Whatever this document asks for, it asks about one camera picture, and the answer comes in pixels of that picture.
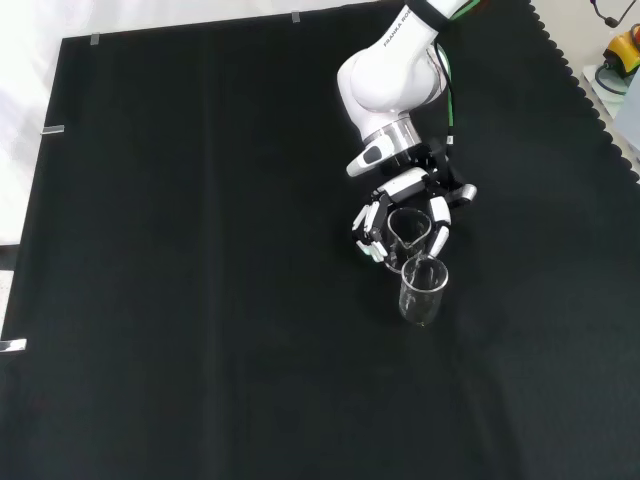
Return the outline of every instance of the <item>black tablecloth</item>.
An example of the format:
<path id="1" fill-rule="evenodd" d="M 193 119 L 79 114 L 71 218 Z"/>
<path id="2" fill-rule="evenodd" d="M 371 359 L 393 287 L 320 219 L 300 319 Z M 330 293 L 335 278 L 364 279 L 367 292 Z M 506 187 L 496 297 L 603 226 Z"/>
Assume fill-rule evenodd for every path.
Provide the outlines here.
<path id="1" fill-rule="evenodd" d="M 479 195 L 438 323 L 352 245 L 381 179 L 345 173 L 335 75 L 399 9 L 63 41 L 2 478 L 640 477 L 637 177 L 526 1 L 442 35 Z M 415 117 L 446 131 L 442 102 Z"/>

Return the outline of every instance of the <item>white wall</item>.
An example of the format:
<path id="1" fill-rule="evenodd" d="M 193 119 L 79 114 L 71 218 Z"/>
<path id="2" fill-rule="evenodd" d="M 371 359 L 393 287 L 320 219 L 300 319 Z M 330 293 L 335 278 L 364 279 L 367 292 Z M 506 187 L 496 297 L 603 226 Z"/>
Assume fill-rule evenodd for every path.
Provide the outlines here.
<path id="1" fill-rule="evenodd" d="M 20 0 L 0 5 L 0 244 L 20 239 L 60 39 L 329 8 L 366 0 Z M 600 0 L 618 17 L 630 0 Z M 588 0 L 533 0 L 576 76 L 614 35 Z M 640 21 L 640 5 L 617 29 Z"/>

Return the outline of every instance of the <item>glass beaker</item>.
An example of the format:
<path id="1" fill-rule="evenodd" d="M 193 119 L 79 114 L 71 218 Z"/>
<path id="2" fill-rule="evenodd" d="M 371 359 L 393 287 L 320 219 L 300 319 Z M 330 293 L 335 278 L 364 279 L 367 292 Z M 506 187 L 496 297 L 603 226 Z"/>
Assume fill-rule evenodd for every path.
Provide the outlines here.
<path id="1" fill-rule="evenodd" d="M 402 267 L 400 313 L 409 323 L 425 326 L 435 320 L 449 281 L 447 267 L 437 258 L 420 254 Z"/>
<path id="2" fill-rule="evenodd" d="M 431 232 L 431 219 L 416 208 L 399 208 L 391 212 L 385 224 L 383 239 L 387 250 L 385 265 L 394 273 L 411 257 L 424 249 Z"/>

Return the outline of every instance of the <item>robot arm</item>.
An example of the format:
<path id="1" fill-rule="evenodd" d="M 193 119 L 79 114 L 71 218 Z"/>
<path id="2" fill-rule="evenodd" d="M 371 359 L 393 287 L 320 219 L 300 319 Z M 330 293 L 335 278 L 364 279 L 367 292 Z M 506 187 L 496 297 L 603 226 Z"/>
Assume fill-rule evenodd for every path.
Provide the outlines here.
<path id="1" fill-rule="evenodd" d="M 437 256 L 449 237 L 450 208 L 471 202 L 477 193 L 473 185 L 464 185 L 453 176 L 442 181 L 435 167 L 425 169 L 427 160 L 416 157 L 422 140 L 409 116 L 411 110 L 444 91 L 444 73 L 431 44 L 438 34 L 438 22 L 446 22 L 465 3 L 407 0 L 382 38 L 353 55 L 338 72 L 343 103 L 365 144 L 347 173 L 355 177 L 398 158 L 413 167 L 375 190 L 353 223 L 356 244 L 375 262 L 384 261 L 388 254 L 381 230 L 388 213 L 399 203 L 418 194 L 429 198 L 435 235 L 428 253 Z"/>
<path id="2" fill-rule="evenodd" d="M 466 0 L 407 1 L 414 8 L 431 9 L 445 20 L 466 3 Z M 444 90 L 443 72 L 434 61 L 431 45 L 437 35 L 434 27 L 405 6 L 380 40 L 357 52 L 340 68 L 340 95 L 365 145 L 383 134 L 394 142 L 402 132 L 384 132 L 385 127 L 408 120 L 411 110 L 433 101 Z M 419 137 L 414 141 L 420 143 Z M 404 146 L 402 142 L 394 144 L 396 152 Z"/>

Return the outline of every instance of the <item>yellow object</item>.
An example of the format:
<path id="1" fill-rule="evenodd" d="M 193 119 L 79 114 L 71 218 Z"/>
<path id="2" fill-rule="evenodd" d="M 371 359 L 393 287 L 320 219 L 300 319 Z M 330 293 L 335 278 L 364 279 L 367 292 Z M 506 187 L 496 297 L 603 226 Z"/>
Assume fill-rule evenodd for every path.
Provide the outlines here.
<path id="1" fill-rule="evenodd" d="M 640 44 L 640 27 L 635 29 L 634 35 Z M 631 38 L 631 32 L 625 32 L 611 40 L 604 56 L 607 60 L 613 60 L 615 69 L 623 78 L 634 74 L 640 67 L 640 51 Z"/>

